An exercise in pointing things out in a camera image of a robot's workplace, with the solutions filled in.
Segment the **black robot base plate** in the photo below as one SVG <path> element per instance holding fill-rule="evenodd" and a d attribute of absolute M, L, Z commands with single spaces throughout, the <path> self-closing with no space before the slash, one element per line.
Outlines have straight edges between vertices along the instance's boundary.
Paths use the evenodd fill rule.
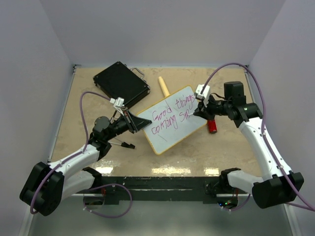
<path fill-rule="evenodd" d="M 215 204 L 224 197 L 236 199 L 236 190 L 222 188 L 219 177 L 102 177 L 93 187 L 105 187 L 105 204 L 117 205 L 128 201 L 128 193 L 119 186 L 126 187 L 133 201 L 159 202 L 202 202 Z"/>

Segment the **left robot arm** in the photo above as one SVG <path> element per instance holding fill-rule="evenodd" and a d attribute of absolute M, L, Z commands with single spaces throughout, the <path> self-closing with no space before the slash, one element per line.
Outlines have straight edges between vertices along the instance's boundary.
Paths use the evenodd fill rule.
<path fill-rule="evenodd" d="M 152 124 L 130 111 L 124 111 L 118 119 L 98 117 L 85 143 L 73 154 L 56 162 L 37 163 L 20 193 L 20 200 L 30 206 L 30 213 L 43 216 L 51 214 L 60 202 L 83 190 L 98 192 L 102 187 L 101 174 L 89 167 L 107 155 L 110 140 L 126 131 L 134 134 Z"/>

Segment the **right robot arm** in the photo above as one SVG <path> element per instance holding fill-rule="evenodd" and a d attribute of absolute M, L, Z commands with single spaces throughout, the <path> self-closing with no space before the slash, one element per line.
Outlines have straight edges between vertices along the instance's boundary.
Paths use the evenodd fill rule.
<path fill-rule="evenodd" d="M 288 204 L 295 200 L 304 183 L 301 173 L 295 173 L 275 148 L 269 133 L 262 126 L 263 114 L 255 103 L 247 103 L 244 86 L 239 81 L 224 83 L 224 96 L 216 100 L 208 85 L 198 85 L 195 98 L 199 101 L 194 115 L 206 120 L 227 116 L 245 136 L 256 155 L 261 177 L 239 168 L 223 170 L 217 184 L 210 190 L 231 193 L 242 190 L 253 196 L 260 208 Z"/>

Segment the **yellow framed whiteboard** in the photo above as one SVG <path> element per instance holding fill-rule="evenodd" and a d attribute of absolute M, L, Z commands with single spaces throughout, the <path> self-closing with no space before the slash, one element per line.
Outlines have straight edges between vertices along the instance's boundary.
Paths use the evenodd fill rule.
<path fill-rule="evenodd" d="M 144 128 L 155 154 L 160 155 L 206 125 L 206 120 L 189 116 L 198 101 L 191 86 L 186 86 L 137 114 L 152 124 Z"/>

